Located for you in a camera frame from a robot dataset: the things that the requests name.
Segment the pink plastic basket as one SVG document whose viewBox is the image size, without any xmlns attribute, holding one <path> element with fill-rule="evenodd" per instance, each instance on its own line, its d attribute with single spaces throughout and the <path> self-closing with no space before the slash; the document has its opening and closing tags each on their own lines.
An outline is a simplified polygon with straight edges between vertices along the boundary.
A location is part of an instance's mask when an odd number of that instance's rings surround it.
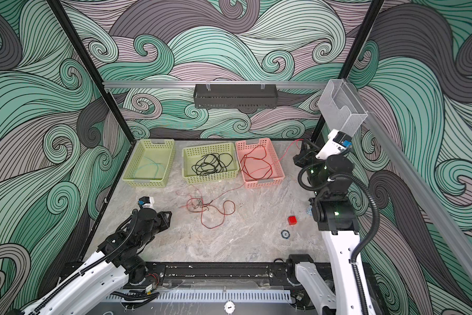
<svg viewBox="0 0 472 315">
<path fill-rule="evenodd" d="M 247 189 L 280 185 L 285 174 L 269 138 L 235 143 L 237 160 Z"/>
</svg>

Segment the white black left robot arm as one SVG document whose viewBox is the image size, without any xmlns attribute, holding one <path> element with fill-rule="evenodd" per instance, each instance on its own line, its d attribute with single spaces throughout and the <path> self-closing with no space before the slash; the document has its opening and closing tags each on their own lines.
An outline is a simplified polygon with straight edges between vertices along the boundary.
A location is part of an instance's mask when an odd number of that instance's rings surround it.
<svg viewBox="0 0 472 315">
<path fill-rule="evenodd" d="M 8 314 L 87 314 L 107 296 L 124 300 L 125 307 L 140 308 L 157 299 L 159 292 L 145 289 L 122 293 L 127 284 L 145 282 L 148 268 L 139 256 L 155 235 L 170 227 L 172 213 L 152 208 L 134 209 L 131 216 L 100 244 L 76 271 L 51 292 L 22 310 Z"/>
</svg>

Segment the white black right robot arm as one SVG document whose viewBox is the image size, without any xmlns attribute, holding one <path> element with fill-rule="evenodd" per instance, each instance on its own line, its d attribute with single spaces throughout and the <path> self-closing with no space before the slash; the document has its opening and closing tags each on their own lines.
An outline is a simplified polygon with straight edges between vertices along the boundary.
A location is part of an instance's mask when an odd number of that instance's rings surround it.
<svg viewBox="0 0 472 315">
<path fill-rule="evenodd" d="M 376 314 L 359 255 L 379 231 L 380 211 L 368 186 L 353 174 L 354 164 L 346 156 L 351 138 L 329 139 L 323 147 L 310 141 L 306 145 L 313 157 L 310 164 L 302 165 L 298 183 L 315 194 L 310 199 L 312 215 L 327 247 L 334 284 L 328 285 L 311 259 L 291 255 L 287 259 L 289 282 L 303 289 L 309 303 L 297 301 L 294 306 L 314 308 L 318 314 Z M 371 209 L 371 226 L 363 236 L 348 199 L 351 186 L 362 191 Z"/>
</svg>

